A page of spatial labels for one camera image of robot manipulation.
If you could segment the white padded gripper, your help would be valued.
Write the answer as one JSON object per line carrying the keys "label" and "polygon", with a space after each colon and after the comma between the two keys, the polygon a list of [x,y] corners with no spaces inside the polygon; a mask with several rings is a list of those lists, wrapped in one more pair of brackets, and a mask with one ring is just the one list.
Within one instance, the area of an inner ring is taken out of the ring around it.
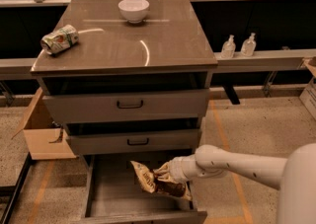
{"label": "white padded gripper", "polygon": [[198,175],[197,161],[194,155],[175,157],[169,163],[170,177],[176,183],[185,183]]}

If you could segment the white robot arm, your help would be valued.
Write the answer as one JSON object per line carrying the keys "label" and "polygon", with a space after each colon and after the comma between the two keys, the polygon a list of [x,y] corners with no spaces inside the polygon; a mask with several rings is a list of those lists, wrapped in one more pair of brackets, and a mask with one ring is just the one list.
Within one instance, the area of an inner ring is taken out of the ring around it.
{"label": "white robot arm", "polygon": [[212,145],[170,161],[171,178],[187,182],[212,170],[227,170],[279,191],[276,224],[316,224],[316,144],[287,158],[233,153]]}

